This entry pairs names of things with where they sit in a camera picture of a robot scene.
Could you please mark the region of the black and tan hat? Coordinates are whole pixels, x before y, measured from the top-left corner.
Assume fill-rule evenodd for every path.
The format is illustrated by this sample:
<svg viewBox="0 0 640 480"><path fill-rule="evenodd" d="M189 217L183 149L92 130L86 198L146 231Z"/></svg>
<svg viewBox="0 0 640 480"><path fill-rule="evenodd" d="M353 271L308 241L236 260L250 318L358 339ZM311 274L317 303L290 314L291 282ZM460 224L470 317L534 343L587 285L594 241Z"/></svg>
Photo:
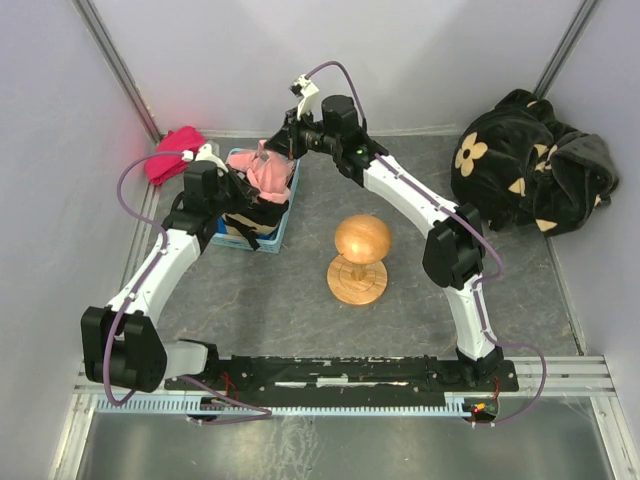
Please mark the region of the black and tan hat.
<svg viewBox="0 0 640 480"><path fill-rule="evenodd" d="M228 234L244 237L256 251L260 248L258 240L262 236L271 235L278 228L288 208L289 201L274 203L258 198L239 213L224 214L222 221Z"/></svg>

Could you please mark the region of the pink cap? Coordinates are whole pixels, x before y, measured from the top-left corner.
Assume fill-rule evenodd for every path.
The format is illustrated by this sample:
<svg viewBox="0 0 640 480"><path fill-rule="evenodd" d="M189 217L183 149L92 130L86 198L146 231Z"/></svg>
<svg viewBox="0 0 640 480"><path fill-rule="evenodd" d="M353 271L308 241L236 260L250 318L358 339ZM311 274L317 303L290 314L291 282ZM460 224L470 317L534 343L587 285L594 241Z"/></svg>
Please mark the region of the pink cap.
<svg viewBox="0 0 640 480"><path fill-rule="evenodd" d="M259 191L261 199L274 204L285 204L289 200L289 181L295 163L267 149L265 140L260 140L255 150L231 153L227 163L245 175L249 184Z"/></svg>

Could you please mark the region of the blue perforated plastic basket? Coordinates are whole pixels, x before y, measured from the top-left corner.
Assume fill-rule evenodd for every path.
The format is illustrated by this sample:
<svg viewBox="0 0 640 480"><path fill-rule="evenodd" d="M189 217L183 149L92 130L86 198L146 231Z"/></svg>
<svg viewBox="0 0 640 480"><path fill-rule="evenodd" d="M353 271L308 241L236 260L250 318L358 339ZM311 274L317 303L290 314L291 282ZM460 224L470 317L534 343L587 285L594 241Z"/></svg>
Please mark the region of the blue perforated plastic basket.
<svg viewBox="0 0 640 480"><path fill-rule="evenodd" d="M265 147L235 148L226 165L252 189L251 203L239 213L218 219L211 242L243 250L280 251L299 180L299 162Z"/></svg>

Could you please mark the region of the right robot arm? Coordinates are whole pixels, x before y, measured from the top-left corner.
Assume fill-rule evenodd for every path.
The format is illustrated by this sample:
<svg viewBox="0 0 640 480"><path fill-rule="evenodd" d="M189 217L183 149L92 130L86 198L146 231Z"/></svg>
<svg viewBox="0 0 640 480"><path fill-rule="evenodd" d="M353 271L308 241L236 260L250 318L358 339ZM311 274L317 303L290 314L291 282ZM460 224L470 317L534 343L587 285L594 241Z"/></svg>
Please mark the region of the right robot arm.
<svg viewBox="0 0 640 480"><path fill-rule="evenodd" d="M483 390L494 381L504 355L484 301L483 258L490 248L479 212L435 194L409 174L368 135L353 98L329 96L321 110L319 121L310 113L287 111L266 148L292 160L309 151L331 156L344 177L379 195L416 226L426 239L423 269L443 288L453 315L460 382L469 390Z"/></svg>

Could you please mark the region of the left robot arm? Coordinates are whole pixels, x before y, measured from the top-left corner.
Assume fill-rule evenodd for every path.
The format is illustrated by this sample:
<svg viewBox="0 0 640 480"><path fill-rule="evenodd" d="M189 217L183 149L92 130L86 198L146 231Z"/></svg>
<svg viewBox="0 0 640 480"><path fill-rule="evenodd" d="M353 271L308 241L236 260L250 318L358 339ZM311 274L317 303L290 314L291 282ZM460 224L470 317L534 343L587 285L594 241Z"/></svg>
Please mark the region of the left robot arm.
<svg viewBox="0 0 640 480"><path fill-rule="evenodd" d="M138 271L106 306L90 307L81 317L85 375L105 389L151 393L182 375L201 390L220 381L210 345L164 342L157 324L179 280L217 233L219 218L244 210L258 192L218 158L191 162L183 184Z"/></svg>

